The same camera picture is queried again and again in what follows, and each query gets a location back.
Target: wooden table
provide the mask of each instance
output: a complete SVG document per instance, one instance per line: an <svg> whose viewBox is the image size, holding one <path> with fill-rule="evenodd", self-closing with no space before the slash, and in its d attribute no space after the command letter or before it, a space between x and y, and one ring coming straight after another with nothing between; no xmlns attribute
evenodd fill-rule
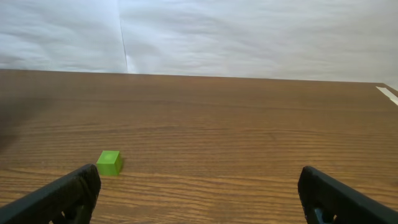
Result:
<svg viewBox="0 0 398 224"><path fill-rule="evenodd" d="M305 223L305 165L398 210L398 106L376 86L3 70L0 205L117 150L92 223Z"/></svg>

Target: crease in backdrop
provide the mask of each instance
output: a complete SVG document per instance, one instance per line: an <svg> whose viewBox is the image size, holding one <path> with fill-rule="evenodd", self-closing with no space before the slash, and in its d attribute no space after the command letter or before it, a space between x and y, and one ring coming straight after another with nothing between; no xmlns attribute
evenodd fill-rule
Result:
<svg viewBox="0 0 398 224"><path fill-rule="evenodd" d="M0 68L127 72L117 0L0 1Z"/></svg>
<svg viewBox="0 0 398 224"><path fill-rule="evenodd" d="M0 1L0 68L384 82L396 0Z"/></svg>

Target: strip of tape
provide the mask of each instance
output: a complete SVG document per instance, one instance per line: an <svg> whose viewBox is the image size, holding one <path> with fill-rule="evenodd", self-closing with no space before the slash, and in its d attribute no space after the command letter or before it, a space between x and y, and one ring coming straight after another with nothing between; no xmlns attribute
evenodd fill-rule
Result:
<svg viewBox="0 0 398 224"><path fill-rule="evenodd" d="M393 93L391 93L390 90L383 87L376 87L376 88L378 88L382 93L384 93L388 98L390 98L391 101L393 101L398 106L398 97L395 96Z"/></svg>

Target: brown tabletop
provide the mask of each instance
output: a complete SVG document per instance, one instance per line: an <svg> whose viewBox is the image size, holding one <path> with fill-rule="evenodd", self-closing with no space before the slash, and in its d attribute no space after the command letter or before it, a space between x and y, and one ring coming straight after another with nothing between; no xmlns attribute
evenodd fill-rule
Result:
<svg viewBox="0 0 398 224"><path fill-rule="evenodd" d="M398 106L376 86L2 70L0 205L115 150L92 223L305 223L306 165L398 210Z"/></svg>

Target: green cube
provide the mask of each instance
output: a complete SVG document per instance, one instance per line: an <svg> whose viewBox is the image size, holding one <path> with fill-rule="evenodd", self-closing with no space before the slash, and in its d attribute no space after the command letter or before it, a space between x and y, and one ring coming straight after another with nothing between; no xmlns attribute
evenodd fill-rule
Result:
<svg viewBox="0 0 398 224"><path fill-rule="evenodd" d="M97 161L99 174L119 175L120 168L122 168L122 159L119 151L102 151Z"/></svg>

